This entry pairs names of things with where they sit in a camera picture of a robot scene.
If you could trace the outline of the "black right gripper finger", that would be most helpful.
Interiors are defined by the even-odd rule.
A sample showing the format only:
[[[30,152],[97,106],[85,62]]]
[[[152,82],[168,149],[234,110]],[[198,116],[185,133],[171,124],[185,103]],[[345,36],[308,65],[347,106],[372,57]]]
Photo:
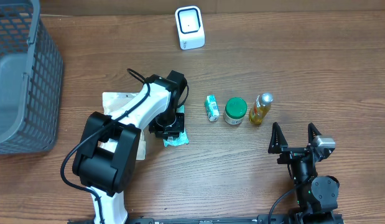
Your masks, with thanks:
[[[321,136],[322,134],[320,131],[315,127],[313,123],[308,124],[308,143],[313,144],[318,136]]]
[[[281,127],[277,122],[272,125],[271,140],[269,143],[269,154],[280,154],[288,148],[288,143],[282,133]]]

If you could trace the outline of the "teal tissue pack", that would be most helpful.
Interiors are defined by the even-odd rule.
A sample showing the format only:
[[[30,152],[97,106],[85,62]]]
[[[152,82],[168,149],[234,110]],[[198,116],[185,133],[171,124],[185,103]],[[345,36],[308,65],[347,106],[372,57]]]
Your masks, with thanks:
[[[189,140],[188,140],[186,129],[184,129],[183,132],[181,132],[179,134],[179,137],[177,137],[177,138],[168,137],[167,139],[164,139],[163,142],[164,142],[165,147],[167,147],[167,146],[181,146],[184,144],[188,144]]]

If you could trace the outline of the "yellow oil bottle silver cap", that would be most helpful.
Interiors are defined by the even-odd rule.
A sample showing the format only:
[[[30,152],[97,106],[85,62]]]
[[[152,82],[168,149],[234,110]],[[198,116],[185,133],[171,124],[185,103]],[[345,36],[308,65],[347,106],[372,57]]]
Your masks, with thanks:
[[[273,96],[270,93],[258,95],[249,112],[249,121],[255,125],[261,125],[264,117],[271,109]]]

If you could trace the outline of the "small teal packet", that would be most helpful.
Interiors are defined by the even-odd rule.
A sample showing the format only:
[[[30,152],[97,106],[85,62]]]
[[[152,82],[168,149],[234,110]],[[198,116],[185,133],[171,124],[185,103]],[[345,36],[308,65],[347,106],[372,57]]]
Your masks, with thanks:
[[[210,122],[217,121],[220,117],[220,112],[214,95],[208,95],[205,99],[205,109]]]

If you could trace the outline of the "green lid white jar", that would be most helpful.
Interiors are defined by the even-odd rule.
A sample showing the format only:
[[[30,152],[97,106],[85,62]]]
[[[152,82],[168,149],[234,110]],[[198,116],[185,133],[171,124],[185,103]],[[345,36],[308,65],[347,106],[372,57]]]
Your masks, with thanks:
[[[238,125],[242,122],[246,112],[247,103],[239,97],[230,98],[225,106],[224,119],[230,125]]]

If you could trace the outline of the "white orange snack packet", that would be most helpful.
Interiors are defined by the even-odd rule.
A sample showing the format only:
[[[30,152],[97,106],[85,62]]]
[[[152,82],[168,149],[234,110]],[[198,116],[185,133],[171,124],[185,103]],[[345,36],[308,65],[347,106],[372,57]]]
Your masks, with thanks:
[[[119,110],[122,106],[129,103],[137,93],[116,93],[116,92],[104,92],[102,94],[103,99],[103,111],[105,115],[109,115],[114,111]],[[108,142],[102,142],[100,147],[108,151],[114,152],[117,146],[117,141],[109,140]],[[137,150],[137,161],[143,161],[146,158],[146,141],[144,132],[141,132],[139,140],[139,146]]]

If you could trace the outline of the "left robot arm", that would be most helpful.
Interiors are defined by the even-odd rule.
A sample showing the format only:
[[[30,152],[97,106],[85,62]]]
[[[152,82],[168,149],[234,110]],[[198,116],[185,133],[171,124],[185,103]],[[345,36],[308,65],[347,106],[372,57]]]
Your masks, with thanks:
[[[79,189],[93,199],[93,223],[126,223],[124,189],[131,181],[144,129],[157,138],[174,140],[185,131],[179,109],[183,92],[189,91],[185,75],[171,71],[165,78],[128,73],[142,82],[142,90],[124,106],[108,114],[92,113],[80,143],[69,153]]]

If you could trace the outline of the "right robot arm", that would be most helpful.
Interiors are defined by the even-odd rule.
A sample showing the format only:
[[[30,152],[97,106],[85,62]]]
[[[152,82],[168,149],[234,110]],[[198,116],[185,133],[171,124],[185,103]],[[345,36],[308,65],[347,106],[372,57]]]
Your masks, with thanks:
[[[287,166],[294,187],[274,202],[268,223],[274,221],[272,214],[277,204],[292,193],[296,194],[298,207],[283,216],[283,223],[344,222],[341,215],[333,213],[338,208],[339,181],[334,176],[319,176],[315,167],[316,162],[327,159],[335,148],[335,140],[322,135],[313,123],[308,124],[308,144],[289,147],[279,124],[273,123],[268,153],[279,155],[277,163]]]

